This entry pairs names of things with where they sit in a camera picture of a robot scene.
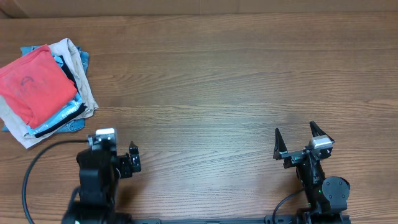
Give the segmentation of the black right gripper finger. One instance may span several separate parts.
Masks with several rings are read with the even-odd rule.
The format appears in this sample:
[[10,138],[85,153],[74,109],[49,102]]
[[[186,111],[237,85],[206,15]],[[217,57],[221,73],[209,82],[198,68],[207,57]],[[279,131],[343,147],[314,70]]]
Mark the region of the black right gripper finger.
[[311,129],[311,132],[312,132],[312,136],[313,136],[313,137],[327,136],[333,144],[335,143],[335,140],[334,140],[332,137],[330,137],[326,132],[324,132],[324,131],[316,124],[316,122],[314,122],[314,121],[311,121],[311,122],[310,122],[310,129]]
[[275,146],[273,159],[280,160],[283,159],[285,154],[288,153],[283,137],[278,128],[275,129]]

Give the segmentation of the red printed t-shirt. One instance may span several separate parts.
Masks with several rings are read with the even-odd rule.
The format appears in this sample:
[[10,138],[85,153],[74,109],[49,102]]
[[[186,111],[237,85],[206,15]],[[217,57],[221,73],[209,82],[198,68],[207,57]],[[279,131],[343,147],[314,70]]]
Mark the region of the red printed t-shirt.
[[43,45],[1,68],[1,96],[23,122],[35,129],[77,94],[74,83]]

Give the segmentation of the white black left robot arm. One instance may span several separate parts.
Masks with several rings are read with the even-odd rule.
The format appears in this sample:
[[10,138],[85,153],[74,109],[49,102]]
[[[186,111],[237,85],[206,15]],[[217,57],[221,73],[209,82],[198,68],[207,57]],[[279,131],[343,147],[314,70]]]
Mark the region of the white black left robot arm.
[[114,139],[89,140],[89,148],[76,156],[80,186],[71,196],[62,224],[128,224],[128,213],[115,210],[119,180],[141,171],[139,148],[130,142],[129,152],[118,155]]

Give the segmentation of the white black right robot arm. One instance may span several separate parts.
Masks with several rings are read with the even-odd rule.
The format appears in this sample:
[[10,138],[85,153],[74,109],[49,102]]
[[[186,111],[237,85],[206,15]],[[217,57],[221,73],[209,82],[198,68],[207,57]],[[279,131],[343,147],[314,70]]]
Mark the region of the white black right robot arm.
[[312,138],[301,151],[288,151],[279,129],[275,129],[273,159],[283,160],[284,168],[296,168],[296,175],[302,189],[281,200],[272,216],[265,222],[282,223],[285,218],[277,216],[278,209],[289,199],[305,193],[308,207],[299,208],[296,215],[288,218],[291,223],[331,223],[349,224],[349,215],[343,212],[348,208],[349,182],[337,176],[327,177],[321,161],[331,156],[334,139],[327,135],[314,121],[310,122]]

